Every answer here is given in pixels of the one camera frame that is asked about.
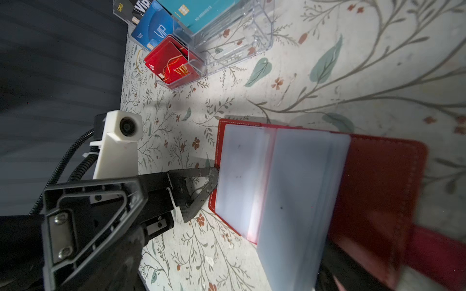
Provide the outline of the clear acrylic card organizer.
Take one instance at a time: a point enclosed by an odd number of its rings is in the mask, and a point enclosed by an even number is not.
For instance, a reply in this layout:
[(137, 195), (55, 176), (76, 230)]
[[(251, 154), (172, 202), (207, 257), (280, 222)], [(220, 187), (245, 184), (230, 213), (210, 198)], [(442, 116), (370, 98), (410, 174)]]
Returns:
[[(181, 26), (174, 31), (173, 36), (203, 62), (200, 77), (187, 84), (230, 69), (233, 65), (268, 50), (273, 44), (273, 16), (274, 1), (239, 1), (196, 34), (172, 16)], [(131, 33), (137, 25), (128, 26), (129, 38), (132, 40)], [(156, 75), (155, 77), (160, 84), (169, 88)]]

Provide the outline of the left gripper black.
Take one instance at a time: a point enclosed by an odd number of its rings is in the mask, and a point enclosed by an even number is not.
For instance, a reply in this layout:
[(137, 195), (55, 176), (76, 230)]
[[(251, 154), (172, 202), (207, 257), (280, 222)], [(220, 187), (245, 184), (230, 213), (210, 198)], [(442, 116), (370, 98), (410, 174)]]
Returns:
[[(215, 167), (168, 172), (183, 221), (218, 185)], [(41, 215), (1, 218), (4, 291), (142, 291), (141, 252), (173, 227), (165, 174), (47, 187)]]

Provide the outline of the red leather card holder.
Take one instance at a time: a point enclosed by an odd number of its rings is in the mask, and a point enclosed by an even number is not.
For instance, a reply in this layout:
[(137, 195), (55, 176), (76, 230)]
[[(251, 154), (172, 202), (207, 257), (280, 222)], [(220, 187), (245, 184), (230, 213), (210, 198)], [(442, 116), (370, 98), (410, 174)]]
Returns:
[(466, 288), (463, 243), (413, 223), (418, 141), (222, 119), (209, 208), (256, 246), (270, 288), (315, 291), (326, 240), (394, 290), (403, 267)]

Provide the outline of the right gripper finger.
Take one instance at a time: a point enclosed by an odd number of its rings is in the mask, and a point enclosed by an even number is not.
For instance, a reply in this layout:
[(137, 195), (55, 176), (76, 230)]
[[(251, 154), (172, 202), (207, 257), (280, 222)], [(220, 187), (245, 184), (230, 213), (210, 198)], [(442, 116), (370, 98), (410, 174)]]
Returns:
[(367, 272), (331, 240), (326, 240), (316, 291), (390, 291), (391, 289)]

